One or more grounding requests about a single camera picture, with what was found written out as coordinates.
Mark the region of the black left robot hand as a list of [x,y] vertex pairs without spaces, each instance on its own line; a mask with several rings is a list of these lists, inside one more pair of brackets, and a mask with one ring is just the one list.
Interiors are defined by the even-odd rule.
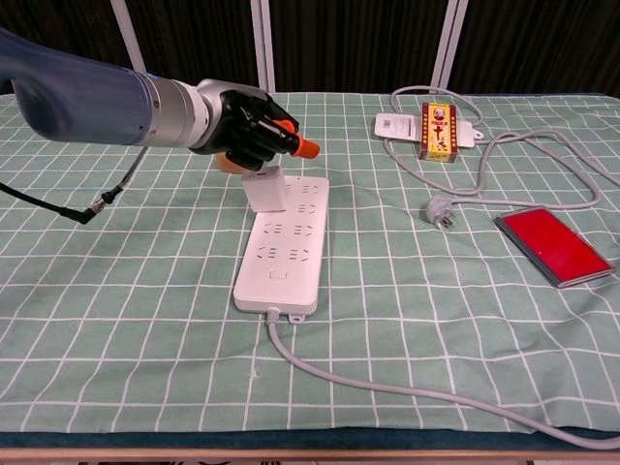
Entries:
[[259,171],[277,154],[305,159],[319,155],[320,146],[300,134],[298,121],[260,88],[205,79],[197,90],[209,122],[193,152],[223,153],[248,171]]

